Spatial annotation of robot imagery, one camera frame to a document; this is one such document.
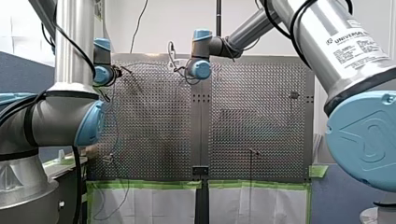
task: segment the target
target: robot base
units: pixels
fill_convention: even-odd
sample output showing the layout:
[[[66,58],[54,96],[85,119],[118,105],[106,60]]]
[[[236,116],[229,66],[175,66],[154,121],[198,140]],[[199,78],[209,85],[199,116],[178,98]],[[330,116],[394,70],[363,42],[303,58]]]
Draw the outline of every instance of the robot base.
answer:
[[[0,207],[1,223],[4,224],[56,224],[59,219],[59,190],[56,181],[49,182],[47,190],[22,203]]]

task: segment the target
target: pegboard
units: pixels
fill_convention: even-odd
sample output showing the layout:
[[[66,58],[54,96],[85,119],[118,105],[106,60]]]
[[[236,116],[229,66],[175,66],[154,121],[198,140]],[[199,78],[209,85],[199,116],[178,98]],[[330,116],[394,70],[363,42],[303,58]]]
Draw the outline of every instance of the pegboard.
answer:
[[[211,179],[305,182],[314,76],[292,57],[218,63],[212,77]]]
[[[307,179],[314,76],[299,59],[213,59],[212,78],[196,86],[169,71],[167,55],[113,59],[132,74],[106,90],[113,101],[89,179],[191,180],[197,164],[211,179]]]
[[[191,87],[167,62],[138,55],[113,62],[132,73],[106,90],[112,103],[89,179],[191,179]]]

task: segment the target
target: robotic arm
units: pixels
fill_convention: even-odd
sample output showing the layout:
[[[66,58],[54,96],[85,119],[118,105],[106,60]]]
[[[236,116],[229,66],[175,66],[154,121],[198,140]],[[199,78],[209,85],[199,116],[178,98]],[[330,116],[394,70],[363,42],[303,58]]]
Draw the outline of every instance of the robotic arm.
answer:
[[[273,21],[294,33],[297,50],[328,93],[326,140],[334,159],[360,182],[396,192],[396,92],[370,91],[396,78],[396,63],[338,1],[270,0],[268,6]],[[210,56],[240,57],[273,27],[260,9],[223,39],[196,30],[187,74],[208,78]]]

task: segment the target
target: white wall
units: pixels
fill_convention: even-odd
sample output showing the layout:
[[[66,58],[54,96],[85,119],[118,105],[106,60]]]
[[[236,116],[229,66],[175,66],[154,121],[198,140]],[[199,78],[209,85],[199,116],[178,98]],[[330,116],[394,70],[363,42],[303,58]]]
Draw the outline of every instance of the white wall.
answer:
[[[95,18],[94,36],[103,36],[98,18]],[[0,0],[0,51],[38,63],[55,64],[52,49],[41,32],[41,21],[28,0]]]

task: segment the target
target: cord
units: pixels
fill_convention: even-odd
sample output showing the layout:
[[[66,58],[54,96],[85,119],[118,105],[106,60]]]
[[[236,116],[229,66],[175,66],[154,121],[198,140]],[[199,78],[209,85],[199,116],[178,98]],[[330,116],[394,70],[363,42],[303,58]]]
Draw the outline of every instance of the cord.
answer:
[[[44,39],[46,39],[47,43],[49,43],[49,45],[51,47],[55,48],[55,45],[52,43],[51,38],[49,38],[49,39],[47,38],[46,32],[44,30],[44,24],[43,23],[41,23],[41,32],[43,33]]]
[[[169,56],[169,60],[171,61],[172,65],[174,66],[174,72],[177,72],[179,75],[181,75],[181,76],[184,77],[185,79],[191,79],[191,80],[195,79],[195,78],[193,78],[193,77],[187,77],[185,74],[183,75],[183,74],[181,74],[181,72],[180,72],[181,69],[184,69],[184,70],[187,69],[187,67],[188,67],[187,65],[189,64],[189,62],[190,62],[191,60],[189,60],[189,61],[187,62],[186,66],[177,67],[177,66],[176,66],[176,63],[175,63],[175,60],[174,60],[173,57],[172,57],[172,51],[173,51],[173,52],[175,53],[175,55],[176,55],[175,45],[174,45],[174,43],[173,43],[172,41],[169,41],[169,43],[168,43],[168,56]]]
[[[274,21],[274,19],[271,16],[271,12],[270,9],[268,7],[268,0],[264,0],[264,11],[265,14],[267,15],[268,21],[271,22],[271,24],[283,35],[285,36],[287,39],[290,39],[290,35],[284,31],[282,28],[280,28],[280,26],[277,24],[276,21]]]
[[[259,0],[254,0],[254,3],[256,3],[256,7],[257,7],[258,9],[260,9]]]
[[[72,44],[77,50],[78,52],[81,54],[82,58],[84,59],[84,61],[88,64],[88,66],[91,68],[92,70],[92,76],[93,79],[95,79],[96,77],[96,71],[95,71],[95,66],[93,65],[93,62],[91,61],[91,59],[88,57],[88,55],[84,52],[84,50],[82,50],[82,48],[79,47],[78,44],[76,44],[76,42],[74,42],[65,32],[64,29],[62,29],[62,27],[60,27],[58,25],[58,23],[56,23],[56,10],[57,10],[57,5],[55,5],[55,10],[53,11],[53,17],[52,17],[52,23],[55,26],[56,30],[59,31],[59,33],[61,33],[61,35],[66,38],[70,44]]]
[[[82,196],[82,173],[81,173],[81,162],[79,160],[78,148],[72,146],[73,154],[76,163],[76,176],[77,176],[77,198],[76,198],[76,210],[73,217],[73,224],[78,224],[79,213],[81,211],[81,196]]]
[[[114,164],[114,168],[116,169],[116,173],[118,176],[120,176],[119,172],[118,172],[118,168],[116,165],[116,161],[113,161]],[[128,194],[129,194],[129,190],[130,190],[130,180],[128,179],[128,184],[127,184],[127,190],[125,191],[124,194],[124,198],[122,199],[122,202],[120,203],[120,205],[114,209],[114,211],[112,211],[107,217],[102,217],[102,218],[97,218],[97,216],[103,211],[103,209],[105,208],[105,202],[102,203],[101,208],[99,209],[98,212],[96,212],[96,214],[93,216],[93,220],[96,221],[106,221],[109,220],[114,214],[116,214],[116,212],[118,212],[122,206],[125,204],[126,200],[128,199]]]
[[[256,47],[256,45],[259,43],[259,41],[260,41],[260,37],[256,40],[256,42],[252,46],[246,47],[244,49],[244,51],[247,51],[247,50],[250,50],[250,49],[253,49],[254,47]]]
[[[232,49],[232,47],[228,44],[228,41],[226,41],[224,38],[221,38],[221,42],[222,42],[223,46],[225,46],[225,48],[227,49],[228,53],[231,56],[231,59],[235,63],[235,57],[231,54],[231,51],[230,51],[230,49]]]
[[[0,127],[9,118],[11,118],[13,115],[15,115],[16,113],[20,112],[24,108],[27,108],[27,107],[29,107],[31,105],[37,104],[40,100],[43,99],[45,93],[46,93],[46,91],[42,91],[41,93],[39,93],[37,95],[25,97],[25,98],[15,102],[15,103],[9,105],[4,110],[2,110],[1,113],[0,113]]]
[[[175,50],[175,45],[174,45],[174,43],[173,43],[172,41],[169,41],[169,43],[168,43],[168,56],[169,56],[169,60],[171,61],[172,65],[174,66],[174,72],[177,72],[179,75],[181,75],[182,77],[184,77],[184,79],[186,80],[187,84],[189,84],[189,85],[191,85],[191,86],[194,86],[194,85],[200,83],[201,80],[198,80],[198,79],[196,79],[196,78],[194,78],[194,77],[187,77],[187,75],[186,75],[186,70],[187,70],[187,68],[189,67],[189,63],[191,62],[191,59],[189,59],[189,60],[187,61],[186,66],[177,67],[177,66],[176,66],[176,63],[175,63],[175,60],[174,60],[173,57],[172,57],[172,53],[171,53],[172,51],[176,54],[176,50]],[[181,74],[181,72],[180,72],[181,69],[184,69],[184,74]]]
[[[139,31],[140,27],[140,21],[142,20],[143,14],[146,11],[146,8],[148,6],[149,0],[146,0],[146,3],[143,7],[142,12],[140,13],[139,19],[137,20],[137,25],[136,25],[136,30],[134,30],[134,36],[132,37],[132,44],[131,44],[131,50],[129,50],[129,53],[132,53],[132,50],[134,49],[134,39],[136,38],[137,32]]]

